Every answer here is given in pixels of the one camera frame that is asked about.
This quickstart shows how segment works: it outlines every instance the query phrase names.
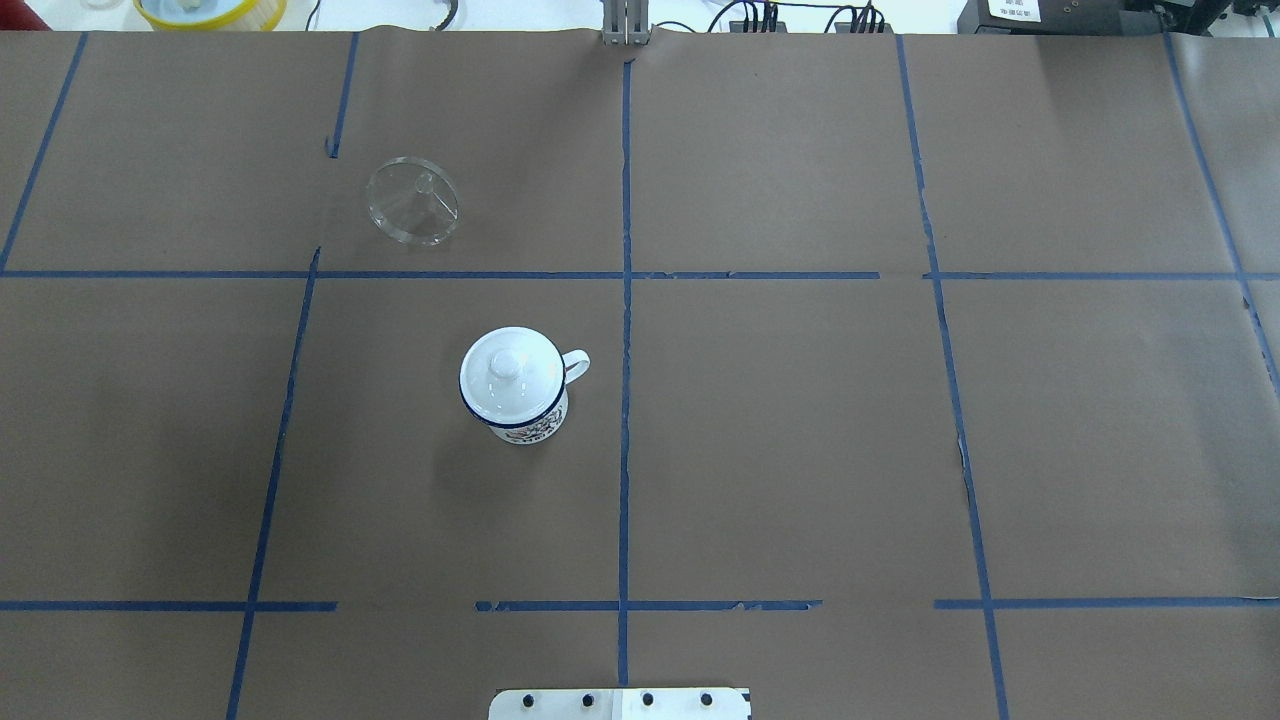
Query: ceramic mug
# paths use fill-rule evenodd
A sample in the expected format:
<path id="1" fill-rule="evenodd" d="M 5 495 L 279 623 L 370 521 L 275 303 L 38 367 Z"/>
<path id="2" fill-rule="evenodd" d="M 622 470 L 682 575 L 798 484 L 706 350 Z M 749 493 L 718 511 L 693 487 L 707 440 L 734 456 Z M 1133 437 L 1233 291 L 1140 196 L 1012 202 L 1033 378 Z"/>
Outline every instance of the ceramic mug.
<path id="1" fill-rule="evenodd" d="M 568 384 L 590 366 L 582 350 L 561 355 L 536 331 L 498 328 L 467 350 L 458 387 L 467 410 L 495 436 L 512 445 L 532 445 L 564 424 Z"/>

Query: blue rim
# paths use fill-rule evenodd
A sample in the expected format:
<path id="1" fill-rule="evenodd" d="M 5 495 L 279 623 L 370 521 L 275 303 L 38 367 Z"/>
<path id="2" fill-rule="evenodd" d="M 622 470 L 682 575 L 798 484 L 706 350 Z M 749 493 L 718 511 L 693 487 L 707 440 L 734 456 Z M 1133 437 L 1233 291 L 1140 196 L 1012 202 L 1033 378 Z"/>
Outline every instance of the blue rim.
<path id="1" fill-rule="evenodd" d="M 525 420 L 524 423 L 506 424 L 506 423 L 494 423 L 492 420 L 485 420 L 483 416 L 480 416 L 479 413 L 476 413 L 475 407 L 471 407 L 471 404 L 467 402 L 467 396 L 466 396 L 465 392 L 462 392 L 462 378 L 461 377 L 458 378 L 458 395 L 462 397 L 462 405 L 467 406 L 467 413 L 471 413 L 471 416 L 475 418 L 476 420 L 480 420 L 481 423 L 489 425 L 490 428 L 502 428 L 504 430 L 513 430 L 516 428 L 524 428 L 524 427 L 527 427 L 527 425 L 532 425 L 538 420 L 541 420 L 543 418 L 545 418 L 552 410 L 556 409 L 557 405 L 559 405 L 559 398 L 564 396 L 564 387 L 568 386 L 568 383 L 564 382 L 564 375 L 566 374 L 567 374 L 567 372 L 564 369 L 564 356 L 562 355 L 561 356 L 561 389 L 559 389 L 559 392 L 556 393 L 556 400 L 552 400 L 552 404 L 548 405 L 545 410 L 543 410 L 541 413 L 539 413 L 538 415 L 535 415 L 532 420 Z"/>

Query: blue tape line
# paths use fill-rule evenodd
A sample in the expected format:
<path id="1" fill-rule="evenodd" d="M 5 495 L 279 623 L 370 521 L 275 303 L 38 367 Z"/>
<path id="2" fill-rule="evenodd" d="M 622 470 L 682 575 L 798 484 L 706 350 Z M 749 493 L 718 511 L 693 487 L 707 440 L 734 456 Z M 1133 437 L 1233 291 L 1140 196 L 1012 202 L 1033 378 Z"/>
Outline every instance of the blue tape line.
<path id="1" fill-rule="evenodd" d="M 996 610 L 1092 610 L 1143 607 L 1267 607 L 1280 609 L 1274 597 L 1032 597 L 992 600 Z M 980 600 L 936 600 L 934 610 L 982 610 Z"/>
<path id="2" fill-rule="evenodd" d="M 321 279 L 467 279 L 467 281 L 618 281 L 611 272 L 526 272 L 526 270 L 324 270 Z"/>
<path id="3" fill-rule="evenodd" d="M 232 692 L 227 700 L 227 720 L 236 720 L 239 712 L 239 693 L 244 685 L 244 665 L 248 662 L 248 643 L 253 637 L 253 611 L 244 612 L 241 621 L 241 643 L 236 652 L 236 670 L 232 674 Z"/>
<path id="4" fill-rule="evenodd" d="M 969 534 L 973 539 L 973 556 L 978 566 L 978 589 L 982 593 L 983 620 L 987 625 L 987 652 L 991 656 L 991 676 L 996 689 L 996 710 L 1000 720 L 1009 720 L 1009 701 L 1005 694 L 1005 670 L 1000 659 L 1000 639 L 996 634 L 996 612 L 991 605 L 991 582 L 987 575 L 987 551 L 982 542 L 982 520 L 978 516 L 978 495 L 973 487 L 973 466 L 969 461 L 969 439 L 965 433 L 964 409 L 960 404 L 960 383 L 956 379 L 955 355 L 951 350 L 951 329 L 947 325 L 946 301 L 942 295 L 942 281 L 938 279 L 938 250 L 933 237 L 933 222 L 924 202 L 924 163 L 920 159 L 920 138 L 915 127 L 915 108 L 911 101 L 911 79 L 906 68 L 906 47 L 902 36 L 897 41 L 897 65 L 902 79 L 902 101 L 906 105 L 906 127 L 911 140 L 911 158 L 915 163 L 915 190 L 920 197 L 920 220 L 924 237 L 928 241 L 929 272 L 932 273 L 933 302 L 938 315 L 938 332 L 942 336 L 942 355 L 947 368 L 947 386 L 951 389 L 951 413 L 955 418 L 956 439 L 960 445 L 960 465 L 964 473 L 965 493 L 969 501 Z"/>
<path id="5" fill-rule="evenodd" d="M 302 279 L 305 270 L 9 270 L 10 278 L 74 279 Z"/>
<path id="6" fill-rule="evenodd" d="M 351 50 L 347 51 L 347 77 L 342 81 L 342 100 L 338 101 L 338 122 L 333 127 L 333 138 L 324 138 L 324 147 L 330 158 L 338 156 L 338 147 L 342 145 L 342 126 L 347 120 L 347 100 L 351 97 L 351 76 L 356 70 L 356 47 L 360 45 L 360 33 L 351 33 Z"/>
<path id="7" fill-rule="evenodd" d="M 622 64 L 622 413 L 618 466 L 618 687 L 628 683 L 631 552 L 631 63 Z"/>
<path id="8" fill-rule="evenodd" d="M 612 600 L 502 600 L 477 602 L 476 612 L 617 612 Z"/>
<path id="9" fill-rule="evenodd" d="M 660 270 L 632 273 L 637 281 L 878 281 L 879 273 L 842 273 L 842 272 L 817 272 L 817 273 L 771 273 L 771 272 L 735 272 L 735 270 L 676 270 L 664 273 Z"/>
<path id="10" fill-rule="evenodd" d="M 183 600 L 0 600 L 0 612 L 244 612 L 247 602 Z M 334 612 L 337 602 L 259 602 L 259 612 Z"/>
<path id="11" fill-rule="evenodd" d="M 31 200 L 32 191 L 36 190 L 36 178 L 40 176 L 40 167 L 45 163 L 45 152 L 49 151 L 49 142 L 54 138 L 54 128 L 58 126 L 58 118 L 63 114 L 63 105 L 67 104 L 67 94 L 72 90 L 72 78 L 76 77 L 76 69 L 79 68 L 81 55 L 84 54 L 84 44 L 88 41 L 88 33 L 82 32 L 79 42 L 76 44 L 76 54 L 72 55 L 72 64 L 67 68 L 67 76 L 63 78 L 63 88 L 58 92 L 58 102 L 54 104 L 54 111 L 49 115 L 49 124 L 45 126 L 45 137 L 40 140 L 40 149 L 36 150 L 36 159 L 31 164 L 31 173 L 27 174 L 27 184 L 22 188 L 22 197 L 18 199 L 18 209 L 13 213 L 13 222 L 9 223 L 9 234 L 5 236 L 4 250 L 0 250 L 0 273 L 4 273 L 5 266 L 9 264 L 9 254 L 13 252 L 13 243 L 18 240 L 18 228 L 22 227 L 22 217 L 27 211 L 27 202 Z"/>
<path id="12" fill-rule="evenodd" d="M 337 612 L 337 602 L 287 602 L 287 601 L 259 601 L 253 605 L 255 612 Z"/>
<path id="13" fill-rule="evenodd" d="M 1213 215 L 1217 218 L 1219 228 L 1222 231 L 1222 240 L 1226 242 L 1226 251 L 1231 256 L 1231 268 L 1240 283 L 1240 292 L 1248 305 L 1249 320 L 1253 322 L 1253 336 L 1258 341 L 1262 351 L 1262 360 L 1267 366 L 1267 377 L 1271 379 L 1271 392 L 1280 398 L 1280 373 L 1276 372 L 1275 355 L 1271 354 L 1271 345 L 1267 342 L 1267 332 L 1262 328 L 1262 319 L 1258 316 L 1258 306 L 1253 302 L 1253 291 L 1244 275 L 1244 265 L 1240 263 L 1240 254 L 1235 247 L 1235 237 L 1231 227 L 1226 223 L 1226 213 L 1222 210 L 1222 199 L 1217 193 L 1217 183 L 1213 182 L 1213 173 L 1208 169 L 1208 159 L 1204 158 L 1204 147 L 1199 141 L 1199 132 L 1196 129 L 1196 120 L 1192 118 L 1190 106 L 1187 104 L 1187 92 L 1183 90 L 1183 74 L 1178 69 L 1178 58 L 1174 53 L 1172 37 L 1165 33 L 1165 55 L 1169 58 L 1169 72 L 1174 77 L 1174 92 L 1178 95 L 1178 106 L 1183 111 L 1183 122 L 1187 124 L 1187 135 L 1190 137 L 1192 149 L 1196 151 L 1196 163 L 1199 164 L 1201 176 L 1204 177 L 1204 187 L 1208 188 L 1210 200 L 1213 204 Z"/>
<path id="14" fill-rule="evenodd" d="M 631 600 L 628 612 L 805 612 L 820 607 L 820 600 Z M 476 612 L 617 612 L 612 600 L 503 600 L 477 602 Z"/>
<path id="15" fill-rule="evenodd" d="M 727 612 L 730 610 L 764 612 L 805 612 L 822 606 L 820 600 L 632 600 L 628 606 L 637 612 Z"/>
<path id="16" fill-rule="evenodd" d="M 1235 281 L 1233 273 L 925 273 L 942 281 Z"/>
<path id="17" fill-rule="evenodd" d="M 320 249 L 311 256 L 307 272 L 307 287 L 302 293 L 302 310 L 298 313 L 298 331 L 293 337 L 293 356 L 289 360 L 289 379 L 284 386 L 284 406 L 280 410 L 280 429 L 275 436 L 275 455 L 271 457 L 271 478 L 266 484 L 266 502 L 262 506 L 262 524 L 257 532 L 257 551 L 253 555 L 253 574 L 248 582 L 248 607 L 241 625 L 241 644 L 236 653 L 236 673 L 232 675 L 230 698 L 227 701 L 227 720 L 236 720 L 239 711 L 239 692 L 244 682 L 244 664 L 248 661 L 248 644 L 253 635 L 253 607 L 257 603 L 259 589 L 262 585 L 262 566 L 266 562 L 266 544 L 271 537 L 271 515 L 275 512 L 275 493 L 280 486 L 280 464 L 284 457 L 284 439 L 289 432 L 289 418 L 293 414 L 293 389 L 297 386 L 298 357 L 302 355 L 302 338 L 307 332 L 311 315 L 311 296 L 315 293 L 316 272 L 320 266 Z"/>
<path id="18" fill-rule="evenodd" d="M 182 602 L 163 600 L 10 600 L 10 612 L 244 612 L 243 602 Z"/>

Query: yellow container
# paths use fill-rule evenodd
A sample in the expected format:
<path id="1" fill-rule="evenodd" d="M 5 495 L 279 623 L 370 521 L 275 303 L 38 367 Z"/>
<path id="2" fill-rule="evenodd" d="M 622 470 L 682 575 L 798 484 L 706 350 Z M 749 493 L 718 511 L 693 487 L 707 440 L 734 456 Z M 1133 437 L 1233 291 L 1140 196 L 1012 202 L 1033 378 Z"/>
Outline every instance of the yellow container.
<path id="1" fill-rule="evenodd" d="M 268 31 L 284 14 L 287 0 L 202 0 L 186 9 L 177 0 L 133 0 L 155 29 Z"/>

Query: white sticker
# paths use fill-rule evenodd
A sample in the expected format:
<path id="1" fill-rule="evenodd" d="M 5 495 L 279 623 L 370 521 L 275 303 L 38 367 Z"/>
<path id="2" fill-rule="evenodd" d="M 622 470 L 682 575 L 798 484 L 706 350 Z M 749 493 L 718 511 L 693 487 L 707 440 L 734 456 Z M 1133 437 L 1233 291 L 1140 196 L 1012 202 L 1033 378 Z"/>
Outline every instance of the white sticker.
<path id="1" fill-rule="evenodd" d="M 1039 0 L 987 0 L 987 9 L 992 15 L 1006 20 L 1039 22 Z"/>

